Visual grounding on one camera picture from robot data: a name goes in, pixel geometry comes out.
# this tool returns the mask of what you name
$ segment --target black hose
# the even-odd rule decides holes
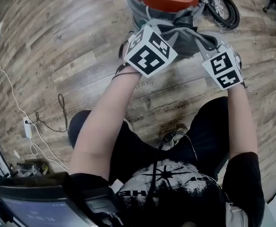
[[[215,10],[215,7],[212,5],[212,0],[208,0],[206,7],[208,8],[209,13],[214,17],[214,19],[223,25],[225,25],[229,29],[235,29],[238,27],[240,22],[240,14],[238,8],[234,4],[232,0],[223,0],[226,8],[229,12],[229,17],[227,19],[223,19]]]

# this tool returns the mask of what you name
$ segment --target black and white pattern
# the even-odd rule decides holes
[[[147,75],[164,64],[164,61],[160,58],[160,56],[158,56],[146,45],[144,45],[130,58],[130,62],[132,62]]]
[[[138,34],[136,34],[136,37],[130,42],[128,53],[135,48],[137,44],[142,40],[144,30],[141,30]]]
[[[240,82],[240,79],[235,70],[232,70],[217,78],[223,88],[227,88],[233,84]]]
[[[215,75],[231,68],[233,65],[226,52],[218,55],[210,61]]]
[[[170,55],[170,46],[156,33],[152,33],[151,37],[148,40],[155,48],[161,52],[163,56],[165,56],[167,59]]]

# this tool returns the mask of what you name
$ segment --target leg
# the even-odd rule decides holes
[[[81,127],[90,112],[84,110],[72,118],[68,131],[72,148],[75,147]],[[129,130],[128,124],[123,122],[112,154],[109,183],[112,184],[116,179],[126,182],[135,171],[153,163],[155,156],[156,148],[144,143]]]
[[[217,179],[229,152],[227,97],[216,98],[202,106],[187,135],[195,148],[198,163],[185,137],[169,150],[173,159],[196,164],[202,173]]]

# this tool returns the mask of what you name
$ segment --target black electronic device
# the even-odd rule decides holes
[[[0,201],[26,227],[95,227],[67,173],[23,178],[0,178]]]

